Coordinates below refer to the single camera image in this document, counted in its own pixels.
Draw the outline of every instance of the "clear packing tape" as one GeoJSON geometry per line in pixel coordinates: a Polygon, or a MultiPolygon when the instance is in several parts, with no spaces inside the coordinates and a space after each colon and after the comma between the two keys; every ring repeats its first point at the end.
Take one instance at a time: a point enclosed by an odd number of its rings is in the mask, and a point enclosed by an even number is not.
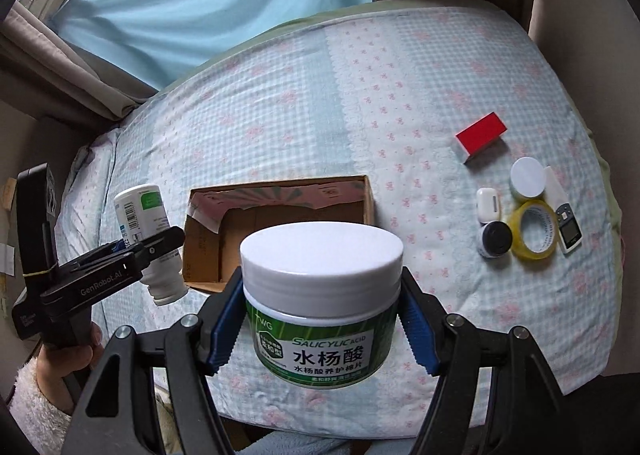
{"type": "Polygon", "coordinates": [[[517,257],[525,260],[543,260],[543,258],[549,257],[556,248],[558,241],[556,215],[546,202],[542,200],[525,202],[511,214],[507,223],[513,234],[511,252],[517,257]],[[538,220],[540,229],[544,233],[542,239],[537,241],[535,246],[524,241],[522,222],[525,218],[529,221],[538,220]]]}

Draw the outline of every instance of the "wall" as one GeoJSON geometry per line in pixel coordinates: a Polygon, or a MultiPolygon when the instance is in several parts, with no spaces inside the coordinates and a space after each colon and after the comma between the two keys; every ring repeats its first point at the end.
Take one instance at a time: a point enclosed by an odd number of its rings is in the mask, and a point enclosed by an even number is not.
{"type": "MultiPolygon", "coordinates": [[[[35,127],[33,117],[0,101],[0,184],[4,184],[7,177],[15,178],[20,173],[26,145],[35,127]]],[[[0,242],[7,243],[9,227],[10,214],[0,208],[0,242]]],[[[15,280],[7,278],[7,285],[12,283],[15,280]]],[[[16,368],[24,362],[34,345],[34,341],[20,341],[10,319],[0,315],[0,395],[4,398],[14,382],[16,368]]]]}
{"type": "Polygon", "coordinates": [[[626,0],[536,0],[530,35],[611,167],[626,263],[606,373],[640,372],[640,22],[626,0]]]}

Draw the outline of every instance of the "bed sheet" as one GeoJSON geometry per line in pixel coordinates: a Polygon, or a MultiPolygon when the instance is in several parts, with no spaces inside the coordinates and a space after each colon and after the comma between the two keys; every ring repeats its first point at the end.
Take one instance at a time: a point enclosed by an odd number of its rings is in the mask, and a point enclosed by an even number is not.
{"type": "MultiPolygon", "coordinates": [[[[564,392],[607,362],[618,312],[619,215],[557,77],[501,11],[406,8],[300,28],[155,96],[115,138],[115,151],[110,140],[92,147],[94,159],[79,165],[68,190],[56,227],[62,261],[118,238],[113,198],[134,184],[157,183],[171,224],[181,226],[196,186],[366,174],[378,225],[402,239],[404,263],[448,311],[488,329],[529,327],[564,392]],[[504,145],[460,164],[452,134],[492,110],[509,128],[504,145]],[[497,188],[510,214],[508,171],[526,154],[559,174],[584,243],[535,264],[485,260],[474,243],[474,194],[497,188]],[[89,195],[102,206],[83,210],[89,195]],[[78,241],[68,230],[81,226],[78,241]]],[[[94,314],[109,335],[125,323],[143,332],[169,326],[205,298],[190,291],[158,308],[134,284],[94,314]]],[[[472,424],[484,420],[489,375],[482,371],[472,424]]],[[[161,371],[156,382],[166,387],[161,371]]],[[[209,379],[223,415],[351,438],[415,436],[435,383],[415,364],[399,324],[382,368],[352,387],[305,390],[279,380],[255,357],[246,325],[229,364],[209,379]]]]}

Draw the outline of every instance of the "fluffy white sleeve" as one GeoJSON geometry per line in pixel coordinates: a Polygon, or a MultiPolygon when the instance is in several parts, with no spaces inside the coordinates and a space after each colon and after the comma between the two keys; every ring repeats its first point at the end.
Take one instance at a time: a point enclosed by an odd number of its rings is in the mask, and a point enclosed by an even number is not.
{"type": "Polygon", "coordinates": [[[59,455],[71,417],[42,395],[36,382],[36,359],[31,359],[15,379],[10,406],[15,422],[42,455],[59,455]]]}

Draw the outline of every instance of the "white paper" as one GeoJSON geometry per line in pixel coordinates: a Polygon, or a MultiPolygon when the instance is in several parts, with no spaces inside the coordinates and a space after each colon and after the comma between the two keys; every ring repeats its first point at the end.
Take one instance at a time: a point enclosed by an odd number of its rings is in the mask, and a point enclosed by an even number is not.
{"type": "Polygon", "coordinates": [[[15,276],[14,254],[15,248],[11,245],[0,244],[0,273],[15,276]]]}

